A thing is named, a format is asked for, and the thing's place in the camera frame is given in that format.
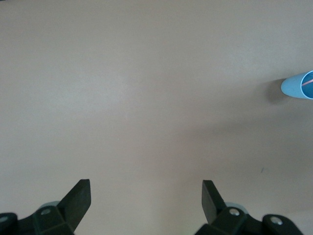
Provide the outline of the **blue cup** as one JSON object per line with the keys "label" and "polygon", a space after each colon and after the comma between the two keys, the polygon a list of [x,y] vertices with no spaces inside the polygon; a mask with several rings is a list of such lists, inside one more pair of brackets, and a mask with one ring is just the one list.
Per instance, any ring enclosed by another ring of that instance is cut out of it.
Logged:
{"label": "blue cup", "polygon": [[311,79],[313,79],[313,70],[294,75],[282,82],[281,91],[290,97],[313,100],[313,82],[302,86]]}

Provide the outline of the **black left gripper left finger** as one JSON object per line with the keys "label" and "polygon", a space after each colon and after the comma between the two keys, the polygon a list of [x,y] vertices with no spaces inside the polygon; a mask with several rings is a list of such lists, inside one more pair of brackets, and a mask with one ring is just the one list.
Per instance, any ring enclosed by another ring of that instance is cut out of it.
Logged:
{"label": "black left gripper left finger", "polygon": [[17,235],[75,235],[90,205],[90,180],[81,179],[61,201],[41,206],[19,220]]}

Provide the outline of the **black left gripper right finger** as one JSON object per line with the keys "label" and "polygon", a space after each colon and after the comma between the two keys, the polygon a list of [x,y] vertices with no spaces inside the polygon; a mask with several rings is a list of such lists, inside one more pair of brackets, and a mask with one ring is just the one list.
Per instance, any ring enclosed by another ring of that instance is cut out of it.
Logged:
{"label": "black left gripper right finger", "polygon": [[262,222],[227,206],[211,180],[202,182],[201,204],[207,223],[195,235],[263,235]]}

